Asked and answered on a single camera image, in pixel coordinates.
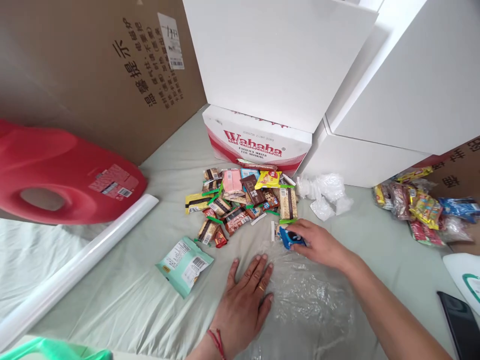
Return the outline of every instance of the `white tube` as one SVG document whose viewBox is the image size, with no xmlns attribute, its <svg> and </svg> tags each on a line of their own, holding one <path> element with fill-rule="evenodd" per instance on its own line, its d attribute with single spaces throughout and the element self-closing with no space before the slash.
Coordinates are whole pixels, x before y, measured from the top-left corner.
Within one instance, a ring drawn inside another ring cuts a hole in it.
<svg viewBox="0 0 480 360">
<path fill-rule="evenodd" d="M 159 202 L 143 195 L 0 323 L 0 353 L 15 345 Z"/>
</svg>

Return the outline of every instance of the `teal snack bag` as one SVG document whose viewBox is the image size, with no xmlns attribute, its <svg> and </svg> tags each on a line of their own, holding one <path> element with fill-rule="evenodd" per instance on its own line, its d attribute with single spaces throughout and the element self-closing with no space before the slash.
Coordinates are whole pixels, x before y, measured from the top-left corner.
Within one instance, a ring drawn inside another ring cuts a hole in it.
<svg viewBox="0 0 480 360">
<path fill-rule="evenodd" d="M 214 259 L 204 253 L 192 240 L 184 236 L 155 266 L 182 298 L 194 287 L 200 273 Z"/>
</svg>

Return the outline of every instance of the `red detergent bottle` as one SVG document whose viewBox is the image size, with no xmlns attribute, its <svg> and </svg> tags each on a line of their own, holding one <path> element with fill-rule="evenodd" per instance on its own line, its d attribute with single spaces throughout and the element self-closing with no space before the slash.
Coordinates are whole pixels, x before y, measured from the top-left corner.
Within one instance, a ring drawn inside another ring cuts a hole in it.
<svg viewBox="0 0 480 360">
<path fill-rule="evenodd" d="M 118 218 L 147 187 L 139 168 L 67 131 L 0 119 L 0 209 L 45 224 L 95 224 Z M 21 197 L 40 188 L 64 199 L 46 210 Z"/>
</svg>

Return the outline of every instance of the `smartphone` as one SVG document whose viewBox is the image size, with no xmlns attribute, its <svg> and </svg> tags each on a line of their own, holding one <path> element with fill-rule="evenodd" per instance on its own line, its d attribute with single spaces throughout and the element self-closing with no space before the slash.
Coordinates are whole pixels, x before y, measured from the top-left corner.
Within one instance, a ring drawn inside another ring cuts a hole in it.
<svg viewBox="0 0 480 360">
<path fill-rule="evenodd" d="M 480 329 L 466 302 L 437 291 L 459 360 L 480 359 Z"/>
</svg>

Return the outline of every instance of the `left hand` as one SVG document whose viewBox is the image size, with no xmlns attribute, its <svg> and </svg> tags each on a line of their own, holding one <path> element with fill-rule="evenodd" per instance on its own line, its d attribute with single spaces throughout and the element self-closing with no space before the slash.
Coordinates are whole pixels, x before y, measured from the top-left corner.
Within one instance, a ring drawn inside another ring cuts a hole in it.
<svg viewBox="0 0 480 360">
<path fill-rule="evenodd" d="M 274 268 L 270 263 L 263 274 L 266 264 L 267 254 L 257 255 L 238 283 L 235 282 L 238 259 L 233 261 L 228 272 L 225 293 L 210 325 L 215 335 L 216 330 L 220 330 L 227 359 L 233 359 L 247 348 L 262 329 L 270 312 L 274 295 L 268 294 L 263 301 L 262 298 Z"/>
</svg>

